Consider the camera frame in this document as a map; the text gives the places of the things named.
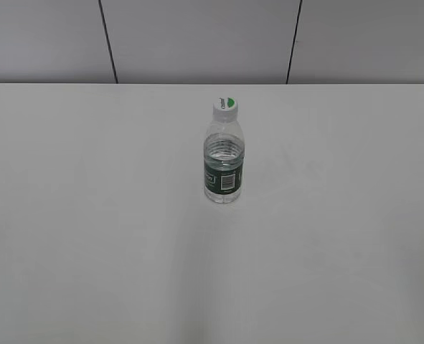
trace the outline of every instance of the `bottle cap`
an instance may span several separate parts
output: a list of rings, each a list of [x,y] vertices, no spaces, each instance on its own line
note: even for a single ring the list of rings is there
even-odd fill
[[[237,120],[237,102],[234,98],[221,97],[213,104],[213,119],[217,122]]]

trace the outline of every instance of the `black vertical line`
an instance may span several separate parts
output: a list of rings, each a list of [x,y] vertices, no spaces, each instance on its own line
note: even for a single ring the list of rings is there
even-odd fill
[[[293,43],[291,44],[290,62],[288,63],[288,71],[286,73],[286,81],[285,81],[286,85],[288,84],[288,79],[290,78],[291,61],[293,61],[293,51],[295,49],[296,35],[298,34],[299,16],[301,15],[302,6],[303,6],[303,0],[299,0],[299,8],[298,8],[298,16],[296,17],[295,33],[293,35]]]
[[[111,50],[110,38],[108,36],[108,29],[106,28],[106,20],[105,20],[105,14],[103,13],[102,0],[98,0],[98,6],[100,7],[100,15],[102,16],[103,29],[105,30],[106,45],[108,46],[108,53],[110,54],[110,61],[111,61],[111,67],[113,68],[114,80],[116,81],[116,84],[118,84],[119,83],[118,75],[116,74],[116,67],[114,65],[114,59],[113,59],[113,51]]]

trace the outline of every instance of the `water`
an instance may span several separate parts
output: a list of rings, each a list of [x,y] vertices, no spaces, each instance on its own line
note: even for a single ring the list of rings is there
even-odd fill
[[[242,165],[245,155],[245,146],[237,136],[216,133],[209,136],[204,142],[205,163],[219,171],[231,171]],[[241,187],[234,193],[219,195],[204,187],[208,198],[217,203],[229,203],[240,195]]]

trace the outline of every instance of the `barcode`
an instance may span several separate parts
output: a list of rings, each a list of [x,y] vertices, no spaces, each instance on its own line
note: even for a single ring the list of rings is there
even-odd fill
[[[230,190],[235,187],[235,174],[229,176],[221,176],[221,189]]]

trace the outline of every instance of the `gray wall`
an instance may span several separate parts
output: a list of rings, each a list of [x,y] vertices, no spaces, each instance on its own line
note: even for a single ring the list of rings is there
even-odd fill
[[[305,0],[290,82],[424,82],[424,0]]]
[[[0,82],[424,82],[424,0],[299,1],[0,0]]]

